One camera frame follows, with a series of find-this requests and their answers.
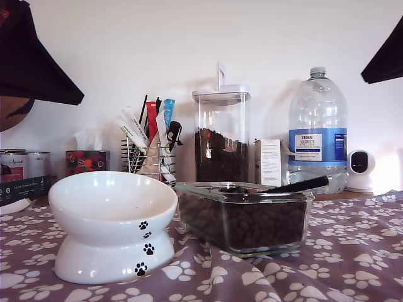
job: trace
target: blue label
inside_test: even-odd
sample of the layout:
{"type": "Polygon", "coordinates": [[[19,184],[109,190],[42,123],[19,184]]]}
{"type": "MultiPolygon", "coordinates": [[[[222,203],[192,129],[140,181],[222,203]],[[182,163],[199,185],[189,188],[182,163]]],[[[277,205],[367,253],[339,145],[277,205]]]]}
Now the blue label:
{"type": "Polygon", "coordinates": [[[336,133],[334,135],[334,159],[347,160],[347,134],[336,133]]]}
{"type": "Polygon", "coordinates": [[[316,167],[342,167],[347,165],[347,129],[345,128],[313,128],[313,129],[297,129],[290,130],[290,151],[297,153],[299,159],[295,155],[289,155],[288,163],[290,165],[310,165],[316,167]],[[315,135],[316,139],[322,138],[321,142],[315,144],[319,148],[304,148],[301,143],[298,145],[300,148],[295,148],[296,136],[300,140],[301,135],[315,135]],[[304,160],[304,152],[310,154],[304,160]]]}

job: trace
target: tin can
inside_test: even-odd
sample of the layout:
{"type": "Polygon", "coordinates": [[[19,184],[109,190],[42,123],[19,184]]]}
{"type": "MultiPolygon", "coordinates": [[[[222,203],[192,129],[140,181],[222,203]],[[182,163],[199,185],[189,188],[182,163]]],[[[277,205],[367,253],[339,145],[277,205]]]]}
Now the tin can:
{"type": "Polygon", "coordinates": [[[50,152],[28,152],[28,178],[51,175],[50,152]]]}
{"type": "Polygon", "coordinates": [[[1,182],[19,181],[28,178],[27,153],[0,154],[1,182]]]}

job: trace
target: label on can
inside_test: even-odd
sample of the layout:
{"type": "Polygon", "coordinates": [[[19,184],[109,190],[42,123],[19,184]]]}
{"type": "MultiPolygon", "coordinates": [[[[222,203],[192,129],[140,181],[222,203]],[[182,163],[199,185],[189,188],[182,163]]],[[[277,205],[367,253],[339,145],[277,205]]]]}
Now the label on can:
{"type": "Polygon", "coordinates": [[[27,178],[27,154],[1,154],[1,182],[27,178]]]}

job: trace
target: purple tablecloth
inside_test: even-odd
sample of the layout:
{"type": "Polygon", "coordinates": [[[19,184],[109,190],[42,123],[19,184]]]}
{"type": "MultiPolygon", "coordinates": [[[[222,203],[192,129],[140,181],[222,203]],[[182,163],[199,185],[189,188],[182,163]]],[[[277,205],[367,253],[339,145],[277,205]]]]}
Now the purple tablecloth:
{"type": "Polygon", "coordinates": [[[0,302],[374,301],[403,298],[403,193],[318,201],[307,246],[241,260],[169,225],[175,259],[132,282],[85,286],[53,272],[65,233],[49,208],[1,217],[0,302]]]}

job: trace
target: food storage jar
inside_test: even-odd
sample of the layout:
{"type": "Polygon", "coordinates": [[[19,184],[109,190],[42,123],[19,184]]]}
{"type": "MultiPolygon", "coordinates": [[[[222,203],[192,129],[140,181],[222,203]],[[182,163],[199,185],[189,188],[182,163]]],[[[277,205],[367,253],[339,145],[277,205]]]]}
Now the food storage jar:
{"type": "Polygon", "coordinates": [[[196,106],[197,181],[248,181],[247,85],[224,85],[217,67],[217,90],[193,91],[196,106]]]}
{"type": "Polygon", "coordinates": [[[312,193],[260,193],[269,188],[179,182],[173,189],[183,227],[231,254],[252,257],[298,249],[307,238],[312,193]]]}

